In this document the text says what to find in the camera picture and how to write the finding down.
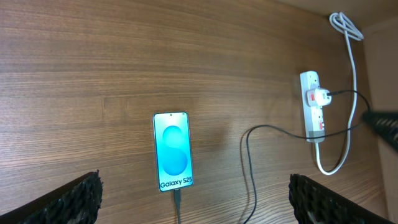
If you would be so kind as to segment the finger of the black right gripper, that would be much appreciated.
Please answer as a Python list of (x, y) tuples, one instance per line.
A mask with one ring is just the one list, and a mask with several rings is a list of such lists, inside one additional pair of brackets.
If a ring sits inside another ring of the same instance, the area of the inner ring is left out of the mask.
[(395, 151), (397, 145), (397, 112), (367, 111), (362, 115), (363, 121)]

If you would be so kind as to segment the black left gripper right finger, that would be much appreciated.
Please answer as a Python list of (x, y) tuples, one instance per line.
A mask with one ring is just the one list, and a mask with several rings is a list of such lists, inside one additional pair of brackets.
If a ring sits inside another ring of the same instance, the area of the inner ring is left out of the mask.
[(290, 176), (289, 202), (299, 223), (390, 223), (305, 175)]

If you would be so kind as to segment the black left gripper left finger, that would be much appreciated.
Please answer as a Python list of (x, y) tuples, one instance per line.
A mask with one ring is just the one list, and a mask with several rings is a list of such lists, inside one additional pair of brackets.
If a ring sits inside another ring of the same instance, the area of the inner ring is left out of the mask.
[(1, 215), (1, 223), (94, 224), (101, 208), (103, 182), (99, 172), (83, 176)]

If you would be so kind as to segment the Galaxy S25 smartphone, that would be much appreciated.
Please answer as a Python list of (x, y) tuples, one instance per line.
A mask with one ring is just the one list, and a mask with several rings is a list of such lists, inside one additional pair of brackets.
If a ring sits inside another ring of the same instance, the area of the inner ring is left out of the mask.
[(156, 113), (153, 127), (159, 190), (166, 192), (193, 185), (188, 113)]

